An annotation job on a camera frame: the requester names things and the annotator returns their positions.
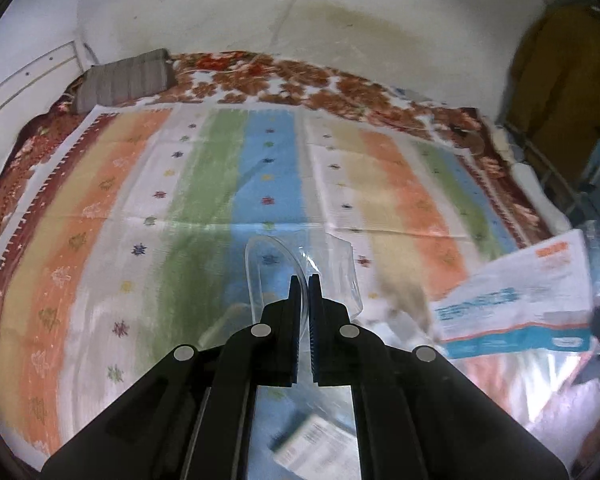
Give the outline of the white teal courier envelope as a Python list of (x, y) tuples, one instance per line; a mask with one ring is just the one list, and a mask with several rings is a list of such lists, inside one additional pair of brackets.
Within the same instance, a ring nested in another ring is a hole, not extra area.
[(579, 229), (498, 258), (430, 304), (434, 334), (453, 359), (588, 351), (593, 289)]

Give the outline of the grey striped pillow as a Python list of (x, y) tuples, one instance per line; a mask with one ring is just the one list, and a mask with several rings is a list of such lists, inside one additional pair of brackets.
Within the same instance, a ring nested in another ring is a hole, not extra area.
[(71, 110), (74, 114), (85, 114), (96, 105), (116, 106), (153, 96), (175, 85), (170, 54), (166, 49), (157, 49), (117, 62), (94, 65), (84, 74)]

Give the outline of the metal bed rail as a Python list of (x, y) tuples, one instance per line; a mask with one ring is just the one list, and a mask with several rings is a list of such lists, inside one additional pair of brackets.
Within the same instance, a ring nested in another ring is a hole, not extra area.
[(583, 195), (576, 192), (554, 165), (524, 136), (504, 128), (515, 159), (517, 179), (545, 223), (558, 229), (569, 221), (580, 226), (588, 218)]

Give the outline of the floral red brown blanket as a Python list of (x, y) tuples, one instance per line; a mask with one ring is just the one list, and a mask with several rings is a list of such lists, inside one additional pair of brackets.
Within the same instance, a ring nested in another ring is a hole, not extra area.
[[(268, 103), (302, 106), (372, 126), (387, 127), (422, 138), (468, 148), (478, 168), (531, 243), (552, 233), (538, 206), (513, 174), (514, 160), (495, 144), (495, 128), (475, 107), (450, 107), (364, 77), (306, 62), (273, 58), (264, 53), (174, 54), (169, 88), (151, 90), (152, 104), (184, 102), (201, 104)], [(0, 171), (0, 236), (15, 211), (33, 169), (50, 156), (82, 122), (76, 108), (85, 86), (82, 75), (44, 114), (31, 118), (19, 131), (15, 147)]]

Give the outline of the white bed headboard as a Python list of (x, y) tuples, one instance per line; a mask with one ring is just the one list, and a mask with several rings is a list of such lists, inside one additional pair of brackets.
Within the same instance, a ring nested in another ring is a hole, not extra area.
[(74, 41), (40, 55), (0, 83), (0, 118), (44, 113), (83, 72)]

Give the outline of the mustard yellow hanging garment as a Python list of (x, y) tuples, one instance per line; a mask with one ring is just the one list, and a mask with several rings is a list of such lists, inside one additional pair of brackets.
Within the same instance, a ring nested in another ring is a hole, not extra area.
[(600, 139), (600, 6), (558, 0), (527, 32), (509, 67), (504, 124), (564, 178), (578, 180)]

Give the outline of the striped colourful bed mat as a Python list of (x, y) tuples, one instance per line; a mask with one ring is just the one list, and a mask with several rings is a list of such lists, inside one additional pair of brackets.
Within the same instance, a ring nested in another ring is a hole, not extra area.
[(422, 133), (300, 108), (166, 105), (38, 120), (0, 183), (0, 431), (33, 466), (170, 348), (286, 292), (282, 240), (389, 344), (543, 222), (471, 116)]

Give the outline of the clear plastic tray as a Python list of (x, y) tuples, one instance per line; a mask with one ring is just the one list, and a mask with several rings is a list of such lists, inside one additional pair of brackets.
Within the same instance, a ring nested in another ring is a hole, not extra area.
[(309, 354), (309, 280), (320, 278), (322, 296), (343, 304), (353, 320), (363, 310), (352, 245), (320, 229), (250, 237), (244, 250), (251, 317), (288, 297), (290, 282), (300, 284), (300, 356)]

